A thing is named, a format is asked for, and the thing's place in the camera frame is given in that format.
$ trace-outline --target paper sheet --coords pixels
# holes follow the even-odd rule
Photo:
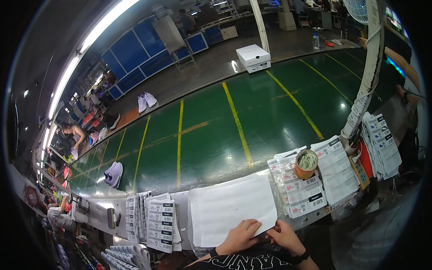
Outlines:
[[[272,228],[277,220],[267,176],[252,175],[193,189],[189,191],[189,201],[194,245],[203,248],[220,245],[228,232],[244,219],[257,219],[263,223],[254,236]]]

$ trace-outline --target plastic bottle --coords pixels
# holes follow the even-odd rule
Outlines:
[[[320,41],[319,41],[317,33],[314,33],[313,46],[314,46],[314,49],[319,49],[320,48]]]

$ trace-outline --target barcode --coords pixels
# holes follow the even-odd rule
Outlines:
[[[315,182],[316,181],[316,179],[315,178],[312,178],[312,179],[309,179],[309,180],[307,180],[306,181],[306,184],[311,184],[311,183],[313,183],[313,182]]]
[[[321,204],[322,202],[323,202],[323,199],[319,199],[319,200],[312,202],[312,203],[314,204],[314,206],[317,206],[317,205]]]

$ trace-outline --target black t-shirt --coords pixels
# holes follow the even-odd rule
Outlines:
[[[220,270],[220,269],[297,269],[294,265],[287,263],[290,255],[285,251],[271,252],[265,249],[245,250],[236,254],[215,256],[207,260],[194,263],[184,270]]]

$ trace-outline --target white pole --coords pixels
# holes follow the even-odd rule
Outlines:
[[[371,91],[378,84],[378,75],[384,52],[384,28],[381,26],[384,16],[383,9],[377,0],[366,0],[366,8],[368,11],[368,52],[357,100],[354,101],[345,127],[342,130],[346,137],[351,137],[357,131],[363,115],[368,109],[373,95]]]
[[[263,49],[266,52],[270,53],[270,47],[269,47],[269,42],[267,40],[266,28],[264,27],[263,17],[261,15],[261,10],[260,10],[260,7],[258,5],[258,1],[257,0],[249,0],[249,2],[251,3],[252,11],[254,12],[254,16],[255,16],[255,21],[257,22],[257,26],[258,26],[258,31],[260,33],[261,46],[263,46]]]

